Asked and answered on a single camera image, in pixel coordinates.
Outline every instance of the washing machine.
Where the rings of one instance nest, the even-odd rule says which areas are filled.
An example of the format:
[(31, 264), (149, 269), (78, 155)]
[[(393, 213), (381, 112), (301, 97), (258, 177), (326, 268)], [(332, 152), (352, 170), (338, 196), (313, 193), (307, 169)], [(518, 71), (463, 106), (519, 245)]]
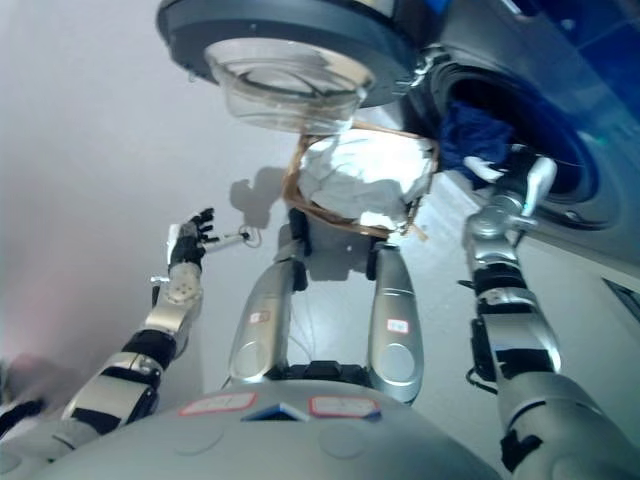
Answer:
[(450, 102), (489, 111), (558, 163), (535, 236), (640, 285), (637, 0), (164, 0), (157, 23), (256, 125), (325, 135), (393, 104), (437, 137)]
[[(540, 240), (640, 279), (640, 3), (453, 0), (432, 67), (405, 103), (437, 132), (462, 100), (554, 158)], [(485, 192), (470, 195), (482, 197)]]

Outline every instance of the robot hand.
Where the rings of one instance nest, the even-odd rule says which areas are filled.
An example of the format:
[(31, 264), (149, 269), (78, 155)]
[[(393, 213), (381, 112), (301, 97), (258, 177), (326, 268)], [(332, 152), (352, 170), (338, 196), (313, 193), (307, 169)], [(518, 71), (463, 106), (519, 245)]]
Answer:
[(202, 270), (201, 260), (207, 253), (204, 244), (212, 241), (207, 232), (213, 230), (213, 213), (213, 208), (207, 208), (188, 222), (177, 226), (177, 232), (176, 228), (170, 230), (169, 235), (175, 236), (175, 240), (169, 240), (169, 270), (180, 263), (193, 263)]

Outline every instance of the robot leg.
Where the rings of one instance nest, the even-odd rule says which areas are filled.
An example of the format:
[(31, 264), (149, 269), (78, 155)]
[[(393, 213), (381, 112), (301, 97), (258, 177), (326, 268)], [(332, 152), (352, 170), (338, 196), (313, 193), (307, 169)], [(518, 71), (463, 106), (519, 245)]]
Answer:
[(368, 277), (376, 280), (367, 370), (372, 386), (411, 404), (422, 386), (424, 354), (416, 298), (400, 250), (377, 244)]
[(291, 295), (307, 287), (302, 257), (310, 253), (304, 214), (289, 213), (292, 241), (253, 287), (236, 331), (229, 359), (231, 384), (278, 379), (287, 364)]

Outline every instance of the silver robot limb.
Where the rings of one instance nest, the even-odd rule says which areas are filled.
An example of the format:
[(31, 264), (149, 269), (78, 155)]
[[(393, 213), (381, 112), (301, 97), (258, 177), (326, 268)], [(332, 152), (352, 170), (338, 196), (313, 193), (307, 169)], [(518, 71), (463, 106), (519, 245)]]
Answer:
[(475, 371), (496, 384), (503, 463), (522, 480), (640, 478), (640, 452), (575, 382), (559, 374), (554, 333), (507, 238), (535, 225), (529, 217), (555, 176), (552, 160), (520, 156), (520, 171), (497, 182), (489, 203), (469, 217), (465, 234), (477, 296)]

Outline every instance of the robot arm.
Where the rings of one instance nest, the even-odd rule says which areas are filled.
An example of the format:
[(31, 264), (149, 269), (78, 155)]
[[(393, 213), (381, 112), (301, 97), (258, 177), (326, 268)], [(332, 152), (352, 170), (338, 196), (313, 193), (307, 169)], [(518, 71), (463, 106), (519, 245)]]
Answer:
[(154, 294), (147, 319), (78, 392), (63, 419), (87, 423), (104, 435), (153, 413), (162, 374), (183, 352), (191, 325), (200, 314), (203, 241), (205, 232), (213, 228), (212, 220), (213, 209), (207, 209), (180, 226), (171, 250), (168, 281)]
[(3, 479), (27, 478), (100, 435), (154, 412), (161, 377), (186, 348), (191, 326), (200, 314), (202, 258), (249, 236), (210, 238), (206, 233), (213, 229), (212, 221), (213, 209), (207, 209), (172, 226), (169, 276), (154, 286), (153, 308), (141, 328), (75, 395), (60, 420), (40, 424), (2, 444)]
[(522, 276), (508, 234), (529, 217), (555, 176), (544, 157), (516, 152), (480, 212), (465, 248), (478, 318), (472, 322), (475, 372), (497, 389), (503, 463), (518, 479), (640, 478), (640, 453), (575, 382), (559, 374), (554, 333)]

